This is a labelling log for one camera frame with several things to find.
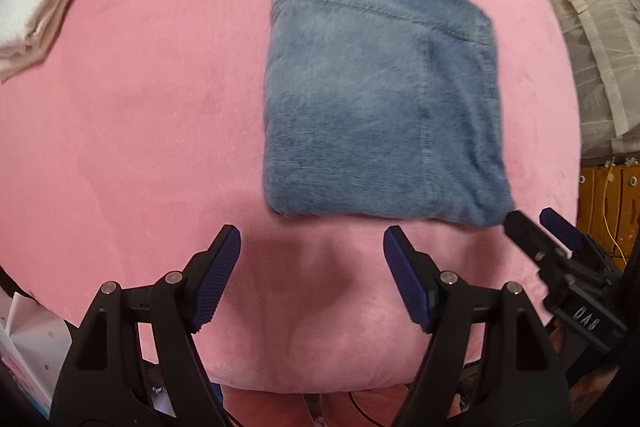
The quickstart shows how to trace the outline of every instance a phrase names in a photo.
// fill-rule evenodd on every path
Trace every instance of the blue fabric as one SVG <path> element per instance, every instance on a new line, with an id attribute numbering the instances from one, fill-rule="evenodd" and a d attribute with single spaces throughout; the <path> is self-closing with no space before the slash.
<path id="1" fill-rule="evenodd" d="M 264 193 L 279 214 L 513 210 L 492 25 L 467 0 L 273 0 Z"/>

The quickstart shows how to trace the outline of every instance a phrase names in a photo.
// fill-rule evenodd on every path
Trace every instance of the blue denim fabric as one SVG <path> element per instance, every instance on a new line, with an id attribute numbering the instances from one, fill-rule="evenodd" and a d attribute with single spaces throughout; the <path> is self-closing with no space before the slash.
<path id="1" fill-rule="evenodd" d="M 274 212 L 433 217 L 513 209 L 496 52 L 467 0 L 273 0 L 264 193 Z"/>

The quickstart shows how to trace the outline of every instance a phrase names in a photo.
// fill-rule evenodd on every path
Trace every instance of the silver screw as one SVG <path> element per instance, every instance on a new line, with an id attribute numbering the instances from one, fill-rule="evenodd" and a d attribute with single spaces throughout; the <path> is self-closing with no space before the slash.
<path id="1" fill-rule="evenodd" d="M 456 282 L 458 282 L 458 274 L 446 270 L 440 274 L 440 280 L 445 284 L 455 284 Z"/>
<path id="2" fill-rule="evenodd" d="M 522 286 L 518 282 L 509 281 L 507 283 L 507 291 L 509 293 L 513 293 L 514 295 L 519 295 L 522 293 Z"/>
<path id="3" fill-rule="evenodd" d="M 177 284 L 182 280 L 182 273 L 180 272 L 169 272 L 164 276 L 164 280 L 169 284 Z"/>
<path id="4" fill-rule="evenodd" d="M 100 287 L 100 291 L 102 293 L 104 293 L 105 295 L 109 295 L 110 293 L 113 293 L 114 291 L 116 291 L 116 288 L 118 286 L 116 285 L 116 283 L 114 283 L 113 281 L 109 281 L 104 283 L 101 287 Z"/>

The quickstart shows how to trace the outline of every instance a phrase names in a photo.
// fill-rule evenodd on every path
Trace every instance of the ribbed blue rubber pad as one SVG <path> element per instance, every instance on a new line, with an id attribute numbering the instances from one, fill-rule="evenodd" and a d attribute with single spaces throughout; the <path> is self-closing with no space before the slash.
<path id="1" fill-rule="evenodd" d="M 582 249 L 582 232 L 552 208 L 540 212 L 540 225 L 555 235 L 571 251 Z"/>
<path id="2" fill-rule="evenodd" d="M 231 277 L 240 255 L 240 232 L 233 227 L 225 237 L 224 243 L 215 254 L 209 271 L 202 279 L 202 284 L 196 293 L 195 309 L 191 319 L 193 331 L 199 331 L 202 325 L 213 318 L 218 307 L 222 292 Z"/>
<path id="3" fill-rule="evenodd" d="M 431 324 L 429 295 L 391 232 L 391 227 L 385 231 L 382 247 L 386 263 L 396 281 L 411 320 L 420 325 L 422 331 L 426 331 Z"/>

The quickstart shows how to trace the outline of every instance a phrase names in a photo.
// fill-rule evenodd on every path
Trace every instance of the blue gripper pad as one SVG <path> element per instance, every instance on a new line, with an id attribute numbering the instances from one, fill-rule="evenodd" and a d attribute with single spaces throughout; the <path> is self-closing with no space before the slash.
<path id="1" fill-rule="evenodd" d="M 547 207 L 540 212 L 540 225 L 555 235 L 571 251 L 582 249 L 582 232 L 576 229 L 554 209 Z"/>
<path id="2" fill-rule="evenodd" d="M 428 331 L 432 325 L 431 310 L 435 305 L 435 294 L 424 288 L 409 261 L 408 255 L 418 253 L 411 246 L 402 229 L 397 226 L 386 229 L 382 247 L 386 263 L 396 281 L 411 320 L 420 325 L 422 331 Z"/>
<path id="3" fill-rule="evenodd" d="M 185 267 L 184 309 L 191 333 L 200 331 L 213 318 L 239 255 L 240 232 L 233 225 L 225 225 L 209 249 L 194 255 Z"/>

